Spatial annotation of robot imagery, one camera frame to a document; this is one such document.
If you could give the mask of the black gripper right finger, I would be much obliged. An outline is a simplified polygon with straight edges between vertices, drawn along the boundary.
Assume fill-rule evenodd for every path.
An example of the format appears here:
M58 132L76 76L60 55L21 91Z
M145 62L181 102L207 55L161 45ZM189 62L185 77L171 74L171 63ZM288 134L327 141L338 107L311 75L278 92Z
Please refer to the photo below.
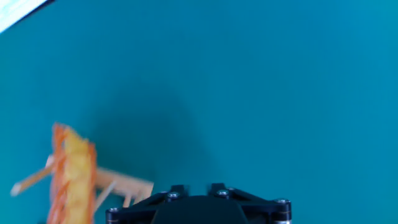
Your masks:
M291 224L292 204L289 199L266 200L223 183L211 184L207 196L234 202L248 223Z

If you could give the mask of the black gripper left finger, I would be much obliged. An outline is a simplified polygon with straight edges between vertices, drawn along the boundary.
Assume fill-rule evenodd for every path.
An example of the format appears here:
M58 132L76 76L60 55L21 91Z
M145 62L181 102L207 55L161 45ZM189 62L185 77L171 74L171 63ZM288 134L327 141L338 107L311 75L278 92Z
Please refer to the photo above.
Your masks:
M173 185L170 190L156 193L127 208L110 208L106 211L105 224L154 224L158 210L167 203L188 197L185 185Z

